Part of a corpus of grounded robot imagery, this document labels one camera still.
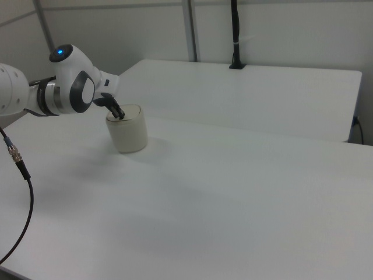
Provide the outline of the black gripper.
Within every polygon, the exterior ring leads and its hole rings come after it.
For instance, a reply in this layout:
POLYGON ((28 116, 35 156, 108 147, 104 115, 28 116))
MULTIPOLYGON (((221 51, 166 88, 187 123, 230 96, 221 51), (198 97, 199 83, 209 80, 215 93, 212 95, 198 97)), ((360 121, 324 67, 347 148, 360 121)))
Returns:
POLYGON ((113 95, 109 93, 101 93, 101 97, 94 99, 93 103, 99 107, 105 107, 110 110, 114 118, 125 117, 125 113, 121 106, 117 104, 113 95))

